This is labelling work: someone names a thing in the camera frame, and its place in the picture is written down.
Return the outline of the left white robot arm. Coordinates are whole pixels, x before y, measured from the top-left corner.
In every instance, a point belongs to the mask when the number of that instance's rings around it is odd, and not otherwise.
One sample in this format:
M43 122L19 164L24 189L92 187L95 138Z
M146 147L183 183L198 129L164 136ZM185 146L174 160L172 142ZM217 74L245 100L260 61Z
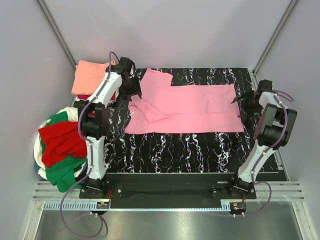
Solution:
M87 148L87 173L81 185L97 198L108 193L104 143L108 133L107 107L118 90L122 97L131 101L133 96L142 97L135 63L128 57L118 59L118 64L109 65L97 90L87 99L77 102L78 133Z

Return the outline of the folded magenta t shirt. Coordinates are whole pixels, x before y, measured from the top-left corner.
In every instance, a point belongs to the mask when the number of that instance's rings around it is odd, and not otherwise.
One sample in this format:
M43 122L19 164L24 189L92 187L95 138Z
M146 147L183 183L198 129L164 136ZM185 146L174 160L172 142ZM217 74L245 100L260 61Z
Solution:
M77 99L79 100L87 100L91 95L77 95ZM117 100L117 97L119 96L119 89L117 89L113 95L111 96L109 102L114 102Z

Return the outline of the red t shirt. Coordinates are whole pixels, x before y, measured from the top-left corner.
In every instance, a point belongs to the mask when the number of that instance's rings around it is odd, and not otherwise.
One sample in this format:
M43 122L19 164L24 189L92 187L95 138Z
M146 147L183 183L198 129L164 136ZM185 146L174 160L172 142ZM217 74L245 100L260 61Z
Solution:
M78 133L78 123L63 121L38 130L45 145L42 162L48 168L68 156L83 159L87 156L86 142Z

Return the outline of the aluminium rail profile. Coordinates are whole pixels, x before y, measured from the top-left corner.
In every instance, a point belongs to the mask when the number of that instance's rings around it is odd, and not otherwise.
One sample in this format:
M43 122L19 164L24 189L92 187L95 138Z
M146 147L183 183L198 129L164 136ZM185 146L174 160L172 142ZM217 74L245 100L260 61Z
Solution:
M302 202L305 200L301 186L295 181L271 181L271 201ZM266 184L259 184L255 187L257 201L266 201L269 197L269 188ZM40 180L33 193L34 201L58 201L64 194L59 192L56 186L46 180Z

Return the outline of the green t shirt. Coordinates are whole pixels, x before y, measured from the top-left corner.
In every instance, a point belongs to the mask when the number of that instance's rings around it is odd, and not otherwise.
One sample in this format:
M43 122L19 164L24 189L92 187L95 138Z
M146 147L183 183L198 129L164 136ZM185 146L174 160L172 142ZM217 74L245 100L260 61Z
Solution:
M76 172L81 172L83 164L87 162L86 160L80 160L76 162L75 159L68 158L65 163L59 166L55 166L53 170L48 170L46 172L47 180L53 185L57 186L58 190L62 193L67 192L73 184L76 183Z

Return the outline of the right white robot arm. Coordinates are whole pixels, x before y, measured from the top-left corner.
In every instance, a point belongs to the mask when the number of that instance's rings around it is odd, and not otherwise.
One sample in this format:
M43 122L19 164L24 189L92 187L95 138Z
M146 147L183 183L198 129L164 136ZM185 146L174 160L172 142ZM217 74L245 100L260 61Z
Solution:
M294 99L287 93L273 89L271 80L261 80L256 90L236 96L232 103L240 106L240 117L245 120L261 113L254 130L254 146L247 159L225 186L232 198L240 198L255 192L256 178L265 162L291 137L298 112L282 102Z

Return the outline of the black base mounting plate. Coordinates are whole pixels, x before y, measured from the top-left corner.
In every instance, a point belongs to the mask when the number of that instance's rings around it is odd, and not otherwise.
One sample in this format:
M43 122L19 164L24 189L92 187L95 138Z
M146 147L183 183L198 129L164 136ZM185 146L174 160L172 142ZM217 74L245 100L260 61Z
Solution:
M253 183L234 173L107 173L96 186L80 190L81 199L121 199L137 194L202 195L214 199L257 198Z

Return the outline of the right aluminium frame post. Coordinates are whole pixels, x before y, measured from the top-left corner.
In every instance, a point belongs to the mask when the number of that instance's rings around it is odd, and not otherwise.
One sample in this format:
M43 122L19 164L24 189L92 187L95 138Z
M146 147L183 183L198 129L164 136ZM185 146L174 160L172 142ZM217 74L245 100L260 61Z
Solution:
M256 75L259 70L261 69L263 63L265 62L267 56L269 55L273 45L275 44L279 34L281 33L283 27L287 23L289 17L291 16L292 12L294 11L295 7L299 3L299 0L290 0L287 7L285 8L279 22L277 23L270 39L268 40L261 56L259 57L255 67L252 69L254 75Z

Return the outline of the pink t shirt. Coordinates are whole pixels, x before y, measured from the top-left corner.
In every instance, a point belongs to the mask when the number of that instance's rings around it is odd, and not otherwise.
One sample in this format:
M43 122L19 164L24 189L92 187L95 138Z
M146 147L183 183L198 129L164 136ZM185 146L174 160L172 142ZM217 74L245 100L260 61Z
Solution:
M242 133L233 84L172 86L173 75L148 68L140 81L141 96L128 104L125 133L142 135Z

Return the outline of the folded peach t shirt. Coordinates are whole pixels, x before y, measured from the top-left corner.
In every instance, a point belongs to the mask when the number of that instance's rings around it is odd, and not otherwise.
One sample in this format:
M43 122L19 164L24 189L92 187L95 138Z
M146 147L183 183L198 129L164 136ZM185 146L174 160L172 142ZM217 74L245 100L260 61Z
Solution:
M80 60L74 73L71 93L73 95L92 95L103 81L110 64Z

